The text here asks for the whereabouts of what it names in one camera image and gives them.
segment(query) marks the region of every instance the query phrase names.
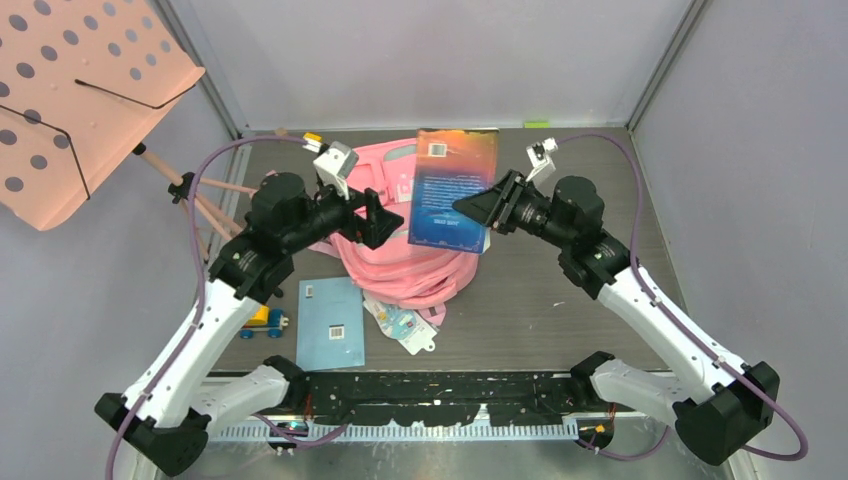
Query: orange perforated board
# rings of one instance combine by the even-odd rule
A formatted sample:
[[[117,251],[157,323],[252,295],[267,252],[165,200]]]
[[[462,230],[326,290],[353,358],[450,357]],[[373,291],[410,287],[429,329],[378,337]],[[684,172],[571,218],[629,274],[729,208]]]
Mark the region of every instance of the orange perforated board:
[[[64,222],[204,70],[183,52],[145,0],[2,0],[0,201],[39,230]]]

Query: white wall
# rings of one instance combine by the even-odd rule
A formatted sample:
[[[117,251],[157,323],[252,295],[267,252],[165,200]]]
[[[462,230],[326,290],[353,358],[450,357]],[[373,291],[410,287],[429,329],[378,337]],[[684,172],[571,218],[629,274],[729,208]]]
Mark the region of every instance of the white wall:
[[[186,171],[227,140],[195,89],[145,143]],[[222,178],[228,160],[209,175]],[[143,372],[194,294],[185,215],[167,185],[130,156],[53,230],[0,208],[0,477],[102,478],[114,432],[94,404]]]
[[[810,436],[767,479],[845,478],[846,25],[841,0],[713,2],[637,130],[694,318],[778,371]],[[756,443],[797,448],[780,420]]]
[[[689,4],[172,2],[253,129],[621,125]]]

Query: wooden table surface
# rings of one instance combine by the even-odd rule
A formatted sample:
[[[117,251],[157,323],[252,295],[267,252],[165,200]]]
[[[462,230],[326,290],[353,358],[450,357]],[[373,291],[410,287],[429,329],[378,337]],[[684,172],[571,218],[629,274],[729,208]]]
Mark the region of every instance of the wooden table surface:
[[[582,129],[514,129],[500,133],[498,175],[510,168],[530,171],[525,148],[544,138],[563,138]],[[624,129],[600,129],[632,144]],[[324,134],[352,147],[414,137],[414,131],[346,131]],[[560,145],[553,155],[556,174],[541,187],[550,193],[556,179],[581,175],[591,179],[606,203],[605,227],[627,244],[636,210],[636,189],[626,159],[610,143],[583,138]],[[311,154],[288,144],[259,143],[252,147],[244,185],[258,185],[270,170],[291,171],[314,178]],[[236,219],[248,208],[241,199]],[[640,219],[639,257],[654,280],[675,300],[677,282],[647,199]],[[395,340],[383,336],[365,312],[365,366],[360,370],[566,370],[597,350],[643,369],[665,368],[657,355],[612,312],[591,300],[563,276],[558,251],[524,232],[492,235],[471,284],[447,303],[448,314],[435,337],[433,352],[411,356]],[[269,306],[285,309],[292,319],[283,338],[233,339],[216,370],[252,370],[271,355],[295,358],[297,288],[300,280],[346,275],[341,262],[304,251],[295,256],[295,272],[282,285],[286,296]]]

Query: pink bag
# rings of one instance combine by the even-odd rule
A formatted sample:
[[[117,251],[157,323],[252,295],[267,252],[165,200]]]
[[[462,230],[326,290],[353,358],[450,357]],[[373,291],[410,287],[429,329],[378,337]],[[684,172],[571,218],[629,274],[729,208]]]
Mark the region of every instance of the pink bag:
[[[371,187],[387,210],[404,218],[403,226],[382,247],[370,250],[336,233],[310,248],[340,258],[354,283],[375,299],[419,310],[430,323],[440,325],[444,302],[474,278],[478,255],[408,243],[415,145],[411,138],[355,149],[359,162],[348,185],[359,191]]]

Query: green sticky note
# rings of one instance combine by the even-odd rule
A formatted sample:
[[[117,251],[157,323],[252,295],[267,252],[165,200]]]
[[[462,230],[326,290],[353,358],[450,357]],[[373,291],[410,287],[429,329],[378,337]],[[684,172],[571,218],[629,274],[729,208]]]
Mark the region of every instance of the green sticky note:
[[[551,124],[547,120],[533,120],[524,122],[524,128],[551,128]]]

